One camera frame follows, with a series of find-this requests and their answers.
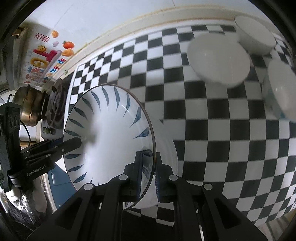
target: plate with blue leaf pattern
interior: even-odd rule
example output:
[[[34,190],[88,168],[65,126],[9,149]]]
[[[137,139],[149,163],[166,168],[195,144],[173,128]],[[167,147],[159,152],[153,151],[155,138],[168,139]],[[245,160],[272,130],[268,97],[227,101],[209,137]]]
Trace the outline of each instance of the plate with blue leaf pattern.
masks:
[[[151,121],[140,101],[112,84],[96,86],[74,105],[64,129],[64,141],[79,137],[80,148],[64,155],[76,190],[84,184],[101,185],[123,173],[137,151],[145,151],[140,199],[152,181],[156,147]],[[130,208],[136,203],[125,203]]]

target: metal pot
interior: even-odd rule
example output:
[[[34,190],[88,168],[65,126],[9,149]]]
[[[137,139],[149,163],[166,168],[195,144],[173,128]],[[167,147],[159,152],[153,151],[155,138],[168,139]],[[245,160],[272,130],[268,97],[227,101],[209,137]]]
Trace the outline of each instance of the metal pot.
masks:
[[[14,95],[13,103],[22,106],[20,119],[27,126],[35,126],[41,120],[44,95],[31,87],[20,87]]]

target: blurry white bowl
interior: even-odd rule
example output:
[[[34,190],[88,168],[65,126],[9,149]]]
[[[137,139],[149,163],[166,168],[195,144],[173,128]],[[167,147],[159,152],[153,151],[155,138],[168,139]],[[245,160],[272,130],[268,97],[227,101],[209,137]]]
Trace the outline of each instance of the blurry white bowl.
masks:
[[[239,43],[249,53],[265,55],[276,46],[276,40],[272,33],[255,19],[236,16],[234,21]]]
[[[202,34],[193,39],[187,57],[202,80],[221,83],[228,88],[243,82],[250,71],[247,52],[222,34]]]
[[[262,95],[266,107],[277,118],[296,122],[296,76],[288,64],[280,60],[269,63]]]

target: silver bolt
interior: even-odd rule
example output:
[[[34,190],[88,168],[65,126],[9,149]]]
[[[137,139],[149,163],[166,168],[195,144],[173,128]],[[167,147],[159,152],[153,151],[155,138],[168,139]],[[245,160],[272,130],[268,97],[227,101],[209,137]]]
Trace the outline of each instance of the silver bolt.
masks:
[[[170,175],[168,178],[169,178],[171,181],[176,181],[176,180],[178,180],[178,177],[177,177],[176,175]]]
[[[119,179],[122,180],[122,181],[126,180],[127,178],[128,178],[128,176],[125,175],[125,174],[121,174],[121,175],[119,176]]]
[[[204,189],[205,190],[212,190],[213,186],[211,184],[209,184],[209,183],[206,183],[206,184],[204,184]]]
[[[93,185],[90,184],[90,183],[87,183],[87,184],[84,185],[83,188],[84,188],[84,190],[87,190],[88,191],[88,190],[91,190],[93,188]]]

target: black and white checkered surface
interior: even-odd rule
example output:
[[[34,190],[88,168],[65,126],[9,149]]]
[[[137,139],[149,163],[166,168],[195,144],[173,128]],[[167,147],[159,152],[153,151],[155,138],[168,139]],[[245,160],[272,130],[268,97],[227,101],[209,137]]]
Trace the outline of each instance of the black and white checkered surface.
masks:
[[[250,73],[241,85],[226,89],[203,82],[189,66],[190,40],[207,32],[237,38],[233,26],[217,24],[164,28],[119,42],[77,68],[69,110],[97,85],[130,89],[171,133],[178,175],[197,185],[211,183],[260,225],[295,205],[296,125],[277,120],[261,95],[269,61],[278,58],[292,65],[290,54],[277,39],[270,54],[250,56]],[[172,205],[166,206],[136,213],[172,225]]]

